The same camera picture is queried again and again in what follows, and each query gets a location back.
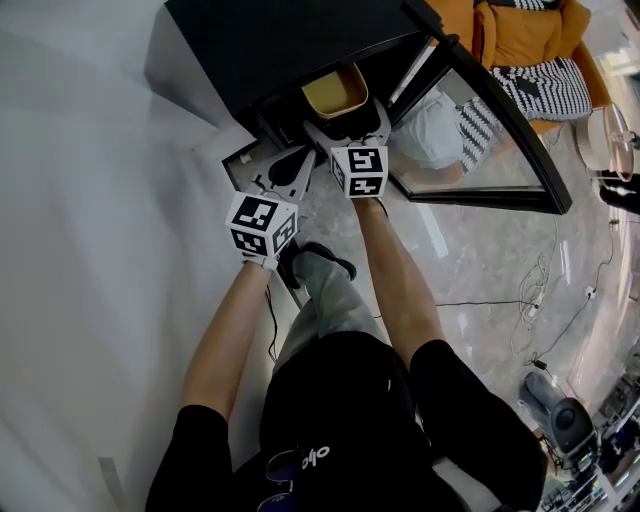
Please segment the white crumpled clothes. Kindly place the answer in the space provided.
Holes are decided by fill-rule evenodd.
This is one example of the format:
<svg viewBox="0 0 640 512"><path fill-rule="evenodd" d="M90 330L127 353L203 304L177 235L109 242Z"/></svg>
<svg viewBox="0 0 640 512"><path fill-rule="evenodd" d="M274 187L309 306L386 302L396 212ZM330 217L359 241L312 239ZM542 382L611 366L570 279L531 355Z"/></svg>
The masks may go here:
<svg viewBox="0 0 640 512"><path fill-rule="evenodd" d="M388 142L421 169L440 170L458 162L463 142L455 103L432 89L396 125Z"/></svg>

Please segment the black round device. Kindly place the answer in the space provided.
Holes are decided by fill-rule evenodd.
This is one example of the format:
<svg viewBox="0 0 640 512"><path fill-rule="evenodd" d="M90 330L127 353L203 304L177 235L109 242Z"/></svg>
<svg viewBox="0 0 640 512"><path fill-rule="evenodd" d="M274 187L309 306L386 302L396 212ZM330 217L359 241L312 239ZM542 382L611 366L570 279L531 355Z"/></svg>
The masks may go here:
<svg viewBox="0 0 640 512"><path fill-rule="evenodd" d="M549 426L554 446L563 457L576 457L585 450L598 448L598 434L592 419L575 398L563 398L552 407Z"/></svg>

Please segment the light grey trousers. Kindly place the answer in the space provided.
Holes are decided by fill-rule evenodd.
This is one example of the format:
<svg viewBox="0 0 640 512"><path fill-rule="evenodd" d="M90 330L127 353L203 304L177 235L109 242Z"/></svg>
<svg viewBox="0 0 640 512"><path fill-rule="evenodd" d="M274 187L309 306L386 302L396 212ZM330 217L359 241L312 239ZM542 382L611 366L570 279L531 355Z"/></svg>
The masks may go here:
<svg viewBox="0 0 640 512"><path fill-rule="evenodd" d="M378 341L384 335L361 295L351 284L343 265L303 250L291 263L296 281L309 300L296 316L274 366L279 370L296 353L328 335L341 332L368 334Z"/></svg>

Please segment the person's right forearm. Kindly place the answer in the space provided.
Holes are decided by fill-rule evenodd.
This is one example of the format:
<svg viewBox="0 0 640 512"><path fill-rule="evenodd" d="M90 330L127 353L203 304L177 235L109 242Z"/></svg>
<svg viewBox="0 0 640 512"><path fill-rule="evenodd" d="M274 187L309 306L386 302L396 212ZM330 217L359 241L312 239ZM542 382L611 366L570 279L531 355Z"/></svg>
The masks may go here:
<svg viewBox="0 0 640 512"><path fill-rule="evenodd" d="M392 347L410 365L424 344L444 338L436 302L380 201L360 198L352 203L381 318Z"/></svg>

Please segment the black t-shirt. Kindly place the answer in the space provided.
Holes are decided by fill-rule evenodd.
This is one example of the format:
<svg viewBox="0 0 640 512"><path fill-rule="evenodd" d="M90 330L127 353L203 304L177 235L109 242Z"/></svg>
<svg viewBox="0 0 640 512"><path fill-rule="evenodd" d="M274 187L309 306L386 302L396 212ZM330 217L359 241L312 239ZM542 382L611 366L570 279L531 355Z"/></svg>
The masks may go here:
<svg viewBox="0 0 640 512"><path fill-rule="evenodd" d="M234 469L226 419L184 406L145 512L256 512L281 490L265 470L287 450L309 461L299 512L466 512L461 493L476 484L535 512L546 477L531 430L442 340L410 365L365 333L311 343L272 377L259 444Z"/></svg>

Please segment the black clog shoe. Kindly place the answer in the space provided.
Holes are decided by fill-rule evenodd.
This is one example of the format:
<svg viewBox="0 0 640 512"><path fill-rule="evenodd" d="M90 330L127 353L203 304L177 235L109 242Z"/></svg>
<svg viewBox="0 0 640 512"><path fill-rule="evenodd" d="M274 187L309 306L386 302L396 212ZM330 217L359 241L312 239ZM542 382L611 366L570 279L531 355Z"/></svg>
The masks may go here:
<svg viewBox="0 0 640 512"><path fill-rule="evenodd" d="M353 281L357 276L357 269L352 263L345 259L339 258L328 247L318 242L305 243L300 249L300 252L315 254L330 262L338 264L347 272L350 281Z"/></svg>
<svg viewBox="0 0 640 512"><path fill-rule="evenodd" d="M293 269L294 259L299 253L299 245L296 240L292 238L291 241L280 251L278 258L277 271L284 284L292 290L300 288L300 284L294 275Z"/></svg>

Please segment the black cabinet with glass door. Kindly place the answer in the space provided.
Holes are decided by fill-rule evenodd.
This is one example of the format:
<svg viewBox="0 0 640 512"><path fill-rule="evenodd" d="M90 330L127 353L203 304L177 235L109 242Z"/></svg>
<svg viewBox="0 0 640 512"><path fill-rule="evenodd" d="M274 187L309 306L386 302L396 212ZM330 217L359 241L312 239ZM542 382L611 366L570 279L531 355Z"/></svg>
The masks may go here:
<svg viewBox="0 0 640 512"><path fill-rule="evenodd" d="M355 63L390 108L437 46L404 0L166 0L232 116L280 147L308 141L301 89Z"/></svg>

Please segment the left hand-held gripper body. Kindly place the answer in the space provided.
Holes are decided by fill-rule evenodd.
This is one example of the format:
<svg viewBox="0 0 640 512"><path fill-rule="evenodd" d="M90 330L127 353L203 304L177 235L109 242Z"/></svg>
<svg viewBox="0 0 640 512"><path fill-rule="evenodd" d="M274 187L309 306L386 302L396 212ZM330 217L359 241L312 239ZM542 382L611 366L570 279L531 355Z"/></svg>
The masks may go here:
<svg viewBox="0 0 640 512"><path fill-rule="evenodd" d="M257 172L244 191L235 193L225 225L244 261L277 269L281 252L298 232L303 195L300 177L276 185L266 172Z"/></svg>

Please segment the orange sofa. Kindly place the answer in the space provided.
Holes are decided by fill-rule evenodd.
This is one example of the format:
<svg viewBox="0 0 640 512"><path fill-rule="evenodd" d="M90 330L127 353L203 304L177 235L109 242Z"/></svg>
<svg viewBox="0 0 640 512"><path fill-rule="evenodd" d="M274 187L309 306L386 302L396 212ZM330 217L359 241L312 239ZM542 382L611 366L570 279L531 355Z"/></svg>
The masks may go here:
<svg viewBox="0 0 640 512"><path fill-rule="evenodd" d="M583 36L591 11L578 0L552 0L547 10L532 0L424 0L440 16L443 32L456 35L481 65L531 67L557 58L575 62L594 108L613 103Z"/></svg>

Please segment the person's left forearm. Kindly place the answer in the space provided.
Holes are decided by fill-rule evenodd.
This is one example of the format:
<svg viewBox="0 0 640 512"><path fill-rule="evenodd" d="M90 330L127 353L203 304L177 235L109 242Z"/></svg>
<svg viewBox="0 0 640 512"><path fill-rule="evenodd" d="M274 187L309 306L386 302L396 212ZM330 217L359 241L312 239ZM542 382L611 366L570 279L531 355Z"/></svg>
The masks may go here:
<svg viewBox="0 0 640 512"><path fill-rule="evenodd" d="M247 262L215 312L188 366L181 403L231 417L271 272Z"/></svg>

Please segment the yellow rectangular tray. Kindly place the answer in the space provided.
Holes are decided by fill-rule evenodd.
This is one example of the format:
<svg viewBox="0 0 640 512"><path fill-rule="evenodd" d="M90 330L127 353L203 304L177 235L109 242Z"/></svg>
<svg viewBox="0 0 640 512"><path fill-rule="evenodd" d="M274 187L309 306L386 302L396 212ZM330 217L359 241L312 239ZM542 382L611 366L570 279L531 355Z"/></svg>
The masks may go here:
<svg viewBox="0 0 640 512"><path fill-rule="evenodd" d="M302 92L315 114L332 119L352 112L366 103L367 84L355 63L343 65L302 87Z"/></svg>

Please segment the grey cloth bag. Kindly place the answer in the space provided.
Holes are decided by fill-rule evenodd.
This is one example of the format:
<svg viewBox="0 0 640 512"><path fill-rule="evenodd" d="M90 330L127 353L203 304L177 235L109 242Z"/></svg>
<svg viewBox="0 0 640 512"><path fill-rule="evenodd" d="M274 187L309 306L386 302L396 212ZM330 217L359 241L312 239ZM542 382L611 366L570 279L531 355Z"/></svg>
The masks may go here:
<svg viewBox="0 0 640 512"><path fill-rule="evenodd" d="M529 372L519 388L519 400L543 431L549 430L551 411L564 398L564 393L539 372Z"/></svg>

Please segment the round white side table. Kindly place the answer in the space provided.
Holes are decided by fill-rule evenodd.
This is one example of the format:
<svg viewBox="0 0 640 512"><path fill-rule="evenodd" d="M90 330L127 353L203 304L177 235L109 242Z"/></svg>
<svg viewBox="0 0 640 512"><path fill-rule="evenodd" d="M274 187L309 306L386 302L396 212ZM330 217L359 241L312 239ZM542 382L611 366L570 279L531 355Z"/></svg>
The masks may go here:
<svg viewBox="0 0 640 512"><path fill-rule="evenodd" d="M631 181L635 155L631 130L615 103L595 108L588 117L580 119L575 136L589 179Z"/></svg>

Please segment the black white striped blanket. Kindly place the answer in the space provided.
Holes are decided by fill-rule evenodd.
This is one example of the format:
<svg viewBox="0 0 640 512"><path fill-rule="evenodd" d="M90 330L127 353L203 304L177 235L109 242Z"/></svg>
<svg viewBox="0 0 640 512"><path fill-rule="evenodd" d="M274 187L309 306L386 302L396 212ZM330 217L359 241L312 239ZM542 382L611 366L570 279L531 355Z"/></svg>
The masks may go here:
<svg viewBox="0 0 640 512"><path fill-rule="evenodd" d="M570 58L557 57L527 67L493 67L490 74L529 121L568 122L592 112L585 79ZM456 111L461 163L465 172L472 172L489 156L504 128L477 95Z"/></svg>

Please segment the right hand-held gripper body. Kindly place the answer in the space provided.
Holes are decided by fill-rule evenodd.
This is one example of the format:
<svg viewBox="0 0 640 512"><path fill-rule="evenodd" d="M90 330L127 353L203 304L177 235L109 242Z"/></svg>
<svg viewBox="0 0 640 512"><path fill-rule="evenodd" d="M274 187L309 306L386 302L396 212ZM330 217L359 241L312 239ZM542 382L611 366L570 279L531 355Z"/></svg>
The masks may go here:
<svg viewBox="0 0 640 512"><path fill-rule="evenodd" d="M346 198L381 198L389 174L388 148L386 146L332 148L330 171Z"/></svg>

